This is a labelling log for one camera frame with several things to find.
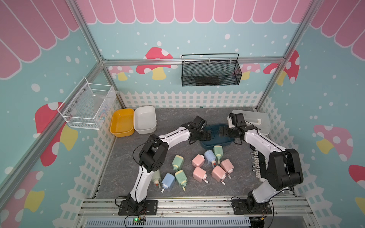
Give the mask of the dark teal storage box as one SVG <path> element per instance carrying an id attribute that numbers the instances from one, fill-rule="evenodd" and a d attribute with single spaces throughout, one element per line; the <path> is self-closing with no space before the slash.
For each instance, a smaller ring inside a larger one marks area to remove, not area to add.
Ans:
<path id="1" fill-rule="evenodd" d="M 205 150 L 212 150 L 214 146 L 220 145 L 220 146 L 228 146 L 233 141 L 234 138 L 229 137 L 220 137 L 220 127 L 226 127 L 226 124 L 216 124 L 212 126 L 205 126 L 204 130 L 210 130 L 211 131 L 211 140 L 209 141 L 200 141 L 200 145 Z"/>

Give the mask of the white plastic storage box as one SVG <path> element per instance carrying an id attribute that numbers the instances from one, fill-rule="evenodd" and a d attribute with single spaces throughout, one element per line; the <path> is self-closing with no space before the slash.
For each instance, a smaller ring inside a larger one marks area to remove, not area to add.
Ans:
<path id="1" fill-rule="evenodd" d="M 140 135 L 151 134 L 156 131 L 156 109 L 153 106 L 143 106 L 135 110 L 134 129 Z"/>

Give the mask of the yellow plastic storage box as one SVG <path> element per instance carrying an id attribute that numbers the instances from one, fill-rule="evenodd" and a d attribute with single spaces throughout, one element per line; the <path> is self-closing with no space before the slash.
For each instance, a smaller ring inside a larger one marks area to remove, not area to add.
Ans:
<path id="1" fill-rule="evenodd" d="M 120 138 L 131 136 L 134 132 L 134 110 L 120 109 L 113 113 L 110 132 Z"/>

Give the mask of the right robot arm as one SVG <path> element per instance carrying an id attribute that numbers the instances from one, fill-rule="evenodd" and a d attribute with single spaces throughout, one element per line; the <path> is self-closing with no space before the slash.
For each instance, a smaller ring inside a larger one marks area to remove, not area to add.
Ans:
<path id="1" fill-rule="evenodd" d="M 304 181 L 299 153 L 286 149 L 266 136 L 259 128 L 247 122 L 242 113 L 231 113 L 228 126 L 220 127 L 220 136 L 246 142 L 258 154 L 259 171 L 265 181 L 247 195 L 246 205 L 250 211 L 263 207 L 283 190 L 294 191 Z"/>

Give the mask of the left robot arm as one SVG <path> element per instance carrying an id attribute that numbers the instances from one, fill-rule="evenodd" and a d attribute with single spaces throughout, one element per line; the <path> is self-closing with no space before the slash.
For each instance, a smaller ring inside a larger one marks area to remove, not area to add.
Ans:
<path id="1" fill-rule="evenodd" d="M 147 190 L 153 174 L 164 164 L 167 152 L 179 143 L 189 141 L 209 141 L 211 131 L 205 130 L 207 122 L 197 116 L 192 122 L 181 125 L 178 129 L 165 135 L 152 134 L 140 146 L 139 172 L 133 189 L 128 193 L 126 201 L 135 210 L 144 206 Z"/>

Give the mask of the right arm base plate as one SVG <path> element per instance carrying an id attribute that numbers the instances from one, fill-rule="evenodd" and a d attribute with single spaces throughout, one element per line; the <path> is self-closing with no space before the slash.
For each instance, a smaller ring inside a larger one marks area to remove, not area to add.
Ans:
<path id="1" fill-rule="evenodd" d="M 238 197 L 233 197 L 230 202 L 235 215 L 262 215 L 265 217 L 272 214 L 269 202 L 256 203 L 251 198 L 240 199 Z"/>

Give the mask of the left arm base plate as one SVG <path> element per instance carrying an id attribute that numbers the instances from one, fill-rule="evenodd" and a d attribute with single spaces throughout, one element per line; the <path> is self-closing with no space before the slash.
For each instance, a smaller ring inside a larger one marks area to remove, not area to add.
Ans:
<path id="1" fill-rule="evenodd" d="M 143 216 L 143 215 L 156 215 L 158 201 L 157 200 L 144 200 L 141 203 L 136 203 L 134 200 L 123 200 L 117 203 L 119 207 L 118 214 L 120 216 Z"/>

